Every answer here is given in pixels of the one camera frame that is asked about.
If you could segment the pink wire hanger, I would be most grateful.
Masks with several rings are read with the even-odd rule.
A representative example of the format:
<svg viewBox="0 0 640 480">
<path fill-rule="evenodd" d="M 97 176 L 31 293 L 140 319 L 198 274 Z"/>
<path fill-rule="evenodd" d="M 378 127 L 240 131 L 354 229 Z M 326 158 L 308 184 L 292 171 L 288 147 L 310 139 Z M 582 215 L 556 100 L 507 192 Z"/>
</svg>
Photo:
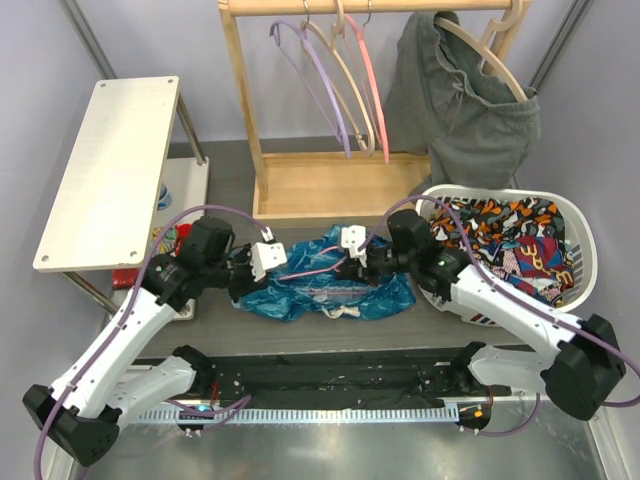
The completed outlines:
<svg viewBox="0 0 640 480">
<path fill-rule="evenodd" d="M 341 249 L 341 247 L 339 247 L 339 246 L 331 246 L 331 247 L 325 248 L 324 250 L 321 250 L 320 252 L 318 252 L 318 255 L 322 256 L 322 255 L 325 255 L 325 254 L 327 254 L 329 252 L 338 251 L 340 249 Z M 289 274 L 289 275 L 284 275 L 284 276 L 281 276 L 279 278 L 279 280 L 280 281 L 288 281 L 288 280 L 294 280 L 294 279 L 303 278 L 303 277 L 309 277 L 309 276 L 318 275 L 318 274 L 336 272 L 338 270 L 338 268 L 346 260 L 347 260 L 347 257 L 343 256 L 340 260 L 338 260 L 335 264 L 331 265 L 330 267 L 326 267 L 326 268 L 322 268 L 322 269 L 316 269 L 316 270 L 308 270 L 308 271 L 299 272 L 299 273 L 293 273 L 293 274 Z"/>
</svg>

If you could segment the blue patterned shorts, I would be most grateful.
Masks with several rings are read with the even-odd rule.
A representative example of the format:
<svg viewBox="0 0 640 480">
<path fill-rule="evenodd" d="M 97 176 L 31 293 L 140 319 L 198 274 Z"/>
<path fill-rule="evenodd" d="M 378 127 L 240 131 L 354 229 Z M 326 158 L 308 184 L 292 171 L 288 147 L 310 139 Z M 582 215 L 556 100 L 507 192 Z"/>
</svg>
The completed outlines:
<svg viewBox="0 0 640 480">
<path fill-rule="evenodd" d="M 287 265 L 269 275 L 267 287 L 232 305 L 280 322 L 292 322 L 307 313 L 321 313 L 330 319 L 374 321 L 412 308 L 416 297 L 406 274 L 386 276 L 377 287 L 338 280 L 335 272 L 279 280 L 284 275 L 330 267 L 345 256 L 342 250 L 318 255 L 325 248 L 339 246 L 341 228 L 334 225 L 319 239 L 289 247 Z"/>
</svg>

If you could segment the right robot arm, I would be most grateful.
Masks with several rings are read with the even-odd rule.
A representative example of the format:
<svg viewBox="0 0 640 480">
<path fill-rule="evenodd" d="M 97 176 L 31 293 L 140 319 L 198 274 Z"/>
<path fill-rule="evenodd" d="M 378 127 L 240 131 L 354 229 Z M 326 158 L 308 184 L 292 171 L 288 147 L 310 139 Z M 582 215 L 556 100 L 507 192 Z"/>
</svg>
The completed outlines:
<svg viewBox="0 0 640 480">
<path fill-rule="evenodd" d="M 468 253 L 440 247 L 414 210 L 394 212 L 387 227 L 391 241 L 383 247 L 373 245 L 363 226 L 342 228 L 339 245 L 346 259 L 337 277 L 375 285 L 384 276 L 407 273 L 422 290 L 487 317 L 528 347 L 469 344 L 451 371 L 457 391 L 472 395 L 485 385 L 499 385 L 541 393 L 579 420 L 606 406 L 626 374 L 608 320 L 561 312 L 498 279 Z"/>
</svg>

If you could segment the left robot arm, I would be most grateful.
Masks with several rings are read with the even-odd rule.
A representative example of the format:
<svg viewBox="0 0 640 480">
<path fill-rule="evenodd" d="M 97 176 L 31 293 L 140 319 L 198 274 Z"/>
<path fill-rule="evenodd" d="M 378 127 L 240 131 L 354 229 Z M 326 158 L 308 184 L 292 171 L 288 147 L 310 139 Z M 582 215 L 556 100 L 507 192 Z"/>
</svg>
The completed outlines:
<svg viewBox="0 0 640 480">
<path fill-rule="evenodd" d="M 149 341 L 206 289 L 222 289 L 233 300 L 266 288 L 268 272 L 287 259 L 271 230 L 240 248 L 221 219 L 194 222 L 175 253 L 154 254 L 142 265 L 124 303 L 98 337 L 50 385 L 34 384 L 22 403 L 40 429 L 36 452 L 47 440 L 89 467 L 103 458 L 120 432 L 146 410 L 176 395 L 205 397 L 213 385 L 207 357 L 180 346 L 159 366 L 128 382 L 127 368 Z"/>
</svg>

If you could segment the grey shorts on hanger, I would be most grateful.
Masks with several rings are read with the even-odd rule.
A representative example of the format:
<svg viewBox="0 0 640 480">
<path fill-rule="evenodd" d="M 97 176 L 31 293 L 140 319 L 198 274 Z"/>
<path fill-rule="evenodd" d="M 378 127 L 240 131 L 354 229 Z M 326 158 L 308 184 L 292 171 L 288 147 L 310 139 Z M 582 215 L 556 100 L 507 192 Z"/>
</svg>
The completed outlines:
<svg viewBox="0 0 640 480">
<path fill-rule="evenodd" d="M 431 171 L 413 194 L 440 184 L 505 189 L 540 141 L 537 92 L 525 87 L 526 99 L 518 101 L 439 19 L 459 21 L 453 12 L 416 12 L 397 42 L 383 108 L 389 148 L 429 155 Z"/>
</svg>

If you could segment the beige wooden hanger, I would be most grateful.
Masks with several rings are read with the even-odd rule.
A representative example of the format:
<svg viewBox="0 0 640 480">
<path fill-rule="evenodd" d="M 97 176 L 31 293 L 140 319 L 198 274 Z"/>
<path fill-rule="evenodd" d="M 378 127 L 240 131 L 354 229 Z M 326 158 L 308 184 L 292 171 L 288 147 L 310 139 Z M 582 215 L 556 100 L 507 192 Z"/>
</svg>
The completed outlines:
<svg viewBox="0 0 640 480">
<path fill-rule="evenodd" d="M 331 24 L 331 34 L 329 36 L 327 36 L 318 25 L 311 22 L 309 18 L 300 23 L 300 30 L 303 32 L 304 37 L 307 37 L 309 33 L 313 34 L 320 41 L 320 44 L 329 52 L 336 65 L 340 68 L 342 76 L 346 79 L 349 92 L 355 98 L 361 117 L 364 120 L 366 132 L 362 133 L 340 90 L 330 79 L 321 62 L 317 61 L 316 70 L 320 73 L 321 78 L 326 85 L 327 92 L 329 93 L 330 100 L 334 103 L 336 120 L 338 121 L 337 135 L 342 140 L 346 156 L 348 158 L 351 157 L 351 150 L 344 118 L 347 118 L 361 152 L 367 156 L 372 156 L 376 149 L 375 129 L 372 124 L 369 111 L 362 99 L 360 89 L 356 85 L 350 69 L 338 50 L 339 40 L 342 39 L 345 41 L 346 17 L 343 2 L 335 1 L 334 4 L 337 11 L 337 21 Z"/>
</svg>

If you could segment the pink plastic hanger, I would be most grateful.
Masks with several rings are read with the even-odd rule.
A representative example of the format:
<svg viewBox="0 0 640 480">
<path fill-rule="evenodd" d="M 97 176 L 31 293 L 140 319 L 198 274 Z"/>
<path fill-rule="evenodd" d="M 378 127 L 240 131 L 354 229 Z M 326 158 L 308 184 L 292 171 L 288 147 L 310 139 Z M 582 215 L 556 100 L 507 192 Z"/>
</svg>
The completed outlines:
<svg viewBox="0 0 640 480">
<path fill-rule="evenodd" d="M 347 24 L 351 27 L 351 30 L 356 38 L 358 47 L 360 49 L 364 68 L 367 75 L 369 88 L 372 94 L 373 106 L 374 106 L 375 115 L 376 115 L 377 128 L 375 132 L 377 133 L 379 144 L 382 147 L 384 161 L 387 165 L 389 165 L 390 164 L 390 148 L 389 148 L 389 141 L 388 141 L 388 135 L 387 135 L 387 129 L 386 129 L 385 116 L 382 108 L 382 102 L 379 94 L 379 88 L 377 84 L 375 70 L 374 70 L 373 63 L 371 61 L 367 44 L 364 38 L 364 27 L 360 27 L 356 23 L 356 21 L 348 14 L 346 14 L 344 18 Z"/>
</svg>

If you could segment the light wooden hanger with shorts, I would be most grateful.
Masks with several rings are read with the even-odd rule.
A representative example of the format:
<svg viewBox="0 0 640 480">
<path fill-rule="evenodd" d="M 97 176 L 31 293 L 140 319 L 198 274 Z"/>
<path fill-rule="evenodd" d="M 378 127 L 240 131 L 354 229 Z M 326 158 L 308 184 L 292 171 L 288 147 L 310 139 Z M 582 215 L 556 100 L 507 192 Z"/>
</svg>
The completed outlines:
<svg viewBox="0 0 640 480">
<path fill-rule="evenodd" d="M 509 7 L 504 11 L 500 19 L 492 18 L 488 21 L 482 36 L 477 39 L 459 24 L 437 15 L 434 23 L 441 29 L 448 31 L 478 53 L 485 63 L 490 67 L 490 73 L 497 73 L 498 77 L 507 85 L 515 100 L 524 103 L 528 100 L 523 88 L 516 80 L 515 76 L 506 67 L 503 60 L 492 50 L 491 46 L 502 34 L 502 39 L 514 27 L 519 26 L 522 17 L 526 13 L 525 2 L 522 0 L 511 1 Z"/>
</svg>

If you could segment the wooden clothes rack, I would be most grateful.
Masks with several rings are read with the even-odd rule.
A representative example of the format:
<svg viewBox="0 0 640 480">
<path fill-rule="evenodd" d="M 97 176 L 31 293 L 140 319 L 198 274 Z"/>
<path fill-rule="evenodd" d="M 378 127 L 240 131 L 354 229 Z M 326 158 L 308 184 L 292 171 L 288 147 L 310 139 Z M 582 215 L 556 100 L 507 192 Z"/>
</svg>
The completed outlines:
<svg viewBox="0 0 640 480">
<path fill-rule="evenodd" d="M 328 226 L 334 222 L 372 224 L 386 207 L 404 197 L 412 181 L 429 171 L 429 159 L 395 153 L 388 166 L 383 156 L 339 152 L 264 153 L 255 122 L 249 80 L 237 25 L 240 17 L 337 14 L 335 1 L 221 1 L 218 4 L 229 56 L 243 110 L 255 169 L 253 214 L 275 226 Z M 438 10 L 499 10 L 511 1 L 342 1 L 348 13 Z M 525 2 L 526 13 L 529 9 Z M 491 46 L 504 61 L 520 28 Z"/>
</svg>

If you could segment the red colourful book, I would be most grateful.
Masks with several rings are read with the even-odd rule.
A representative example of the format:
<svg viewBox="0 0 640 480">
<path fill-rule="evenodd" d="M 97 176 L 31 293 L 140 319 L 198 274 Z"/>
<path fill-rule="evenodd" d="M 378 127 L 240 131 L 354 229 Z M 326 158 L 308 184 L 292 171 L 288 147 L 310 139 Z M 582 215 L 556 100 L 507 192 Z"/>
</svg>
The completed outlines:
<svg viewBox="0 0 640 480">
<path fill-rule="evenodd" d="M 191 233 L 191 230 L 191 223 L 180 223 L 172 226 L 154 250 L 154 256 L 162 254 L 169 254 L 171 256 L 178 255 L 182 244 Z M 112 288 L 114 290 L 131 288 L 134 285 L 138 274 L 138 268 L 113 270 L 111 275 Z"/>
</svg>

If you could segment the blue white cup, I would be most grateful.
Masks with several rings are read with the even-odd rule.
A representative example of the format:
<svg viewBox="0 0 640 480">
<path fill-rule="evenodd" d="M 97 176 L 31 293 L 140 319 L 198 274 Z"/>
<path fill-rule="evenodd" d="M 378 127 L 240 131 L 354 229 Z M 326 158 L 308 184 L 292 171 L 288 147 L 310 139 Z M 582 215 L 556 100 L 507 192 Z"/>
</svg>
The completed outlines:
<svg viewBox="0 0 640 480">
<path fill-rule="evenodd" d="M 171 196 L 171 193 L 169 192 L 169 189 L 164 183 L 162 183 L 160 185 L 159 195 L 156 202 L 156 209 L 158 211 L 165 210 L 171 205 L 172 201 L 173 198 Z"/>
</svg>

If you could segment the colourful patterned clothes in basket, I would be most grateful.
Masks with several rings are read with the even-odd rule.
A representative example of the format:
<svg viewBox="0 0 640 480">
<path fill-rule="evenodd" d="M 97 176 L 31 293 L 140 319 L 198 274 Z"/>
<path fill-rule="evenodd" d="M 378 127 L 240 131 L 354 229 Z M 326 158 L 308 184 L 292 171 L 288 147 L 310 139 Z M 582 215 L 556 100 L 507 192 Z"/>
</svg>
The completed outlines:
<svg viewBox="0 0 640 480">
<path fill-rule="evenodd" d="M 436 242 L 471 248 L 478 263 L 501 280 L 552 307 L 567 307 L 577 292 L 576 243 L 558 205 L 539 196 L 516 200 L 446 198 L 428 214 Z"/>
</svg>

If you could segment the white two-tier side table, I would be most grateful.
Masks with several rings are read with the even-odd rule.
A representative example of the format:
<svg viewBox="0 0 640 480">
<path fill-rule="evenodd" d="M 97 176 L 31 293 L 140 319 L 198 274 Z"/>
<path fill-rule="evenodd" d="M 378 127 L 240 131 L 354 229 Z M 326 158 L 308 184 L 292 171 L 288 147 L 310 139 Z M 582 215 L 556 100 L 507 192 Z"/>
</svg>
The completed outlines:
<svg viewBox="0 0 640 480">
<path fill-rule="evenodd" d="M 57 272 L 113 314 L 84 271 L 139 266 L 153 232 L 205 202 L 202 153 L 176 76 L 96 83 L 44 228 L 33 267 Z M 156 209 L 164 183 L 173 201 Z"/>
</svg>

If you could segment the white laundry basket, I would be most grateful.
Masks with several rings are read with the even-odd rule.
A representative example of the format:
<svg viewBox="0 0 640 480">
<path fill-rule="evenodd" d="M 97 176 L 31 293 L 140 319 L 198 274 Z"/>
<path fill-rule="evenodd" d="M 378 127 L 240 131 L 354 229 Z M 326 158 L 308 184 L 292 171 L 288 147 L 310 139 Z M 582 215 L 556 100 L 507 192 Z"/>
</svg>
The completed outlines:
<svg viewBox="0 0 640 480">
<path fill-rule="evenodd" d="M 597 279 L 598 260 L 596 245 L 586 217 L 571 201 L 548 192 L 515 189 L 488 190 L 462 187 L 453 184 L 437 185 L 426 190 L 424 194 L 437 198 L 442 202 L 444 202 L 446 198 L 485 199 L 491 197 L 500 200 L 516 200 L 528 196 L 539 196 L 554 201 L 568 224 L 570 239 L 576 243 L 574 252 L 576 253 L 576 273 L 578 280 L 577 292 L 573 294 L 573 302 L 567 307 L 560 307 L 558 309 L 563 312 L 570 312 L 584 303 L 589 297 Z"/>
</svg>

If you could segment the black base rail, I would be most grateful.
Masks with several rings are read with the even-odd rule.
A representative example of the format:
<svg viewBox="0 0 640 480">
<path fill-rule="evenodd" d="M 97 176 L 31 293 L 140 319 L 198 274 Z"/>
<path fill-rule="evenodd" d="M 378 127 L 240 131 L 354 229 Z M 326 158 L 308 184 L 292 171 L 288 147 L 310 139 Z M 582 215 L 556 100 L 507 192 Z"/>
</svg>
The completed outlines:
<svg viewBox="0 0 640 480">
<path fill-rule="evenodd" d="M 446 399 L 506 397 L 454 363 L 460 348 L 212 357 L 200 389 L 176 401 L 229 406 L 248 395 L 253 409 L 345 410 L 439 408 Z"/>
</svg>

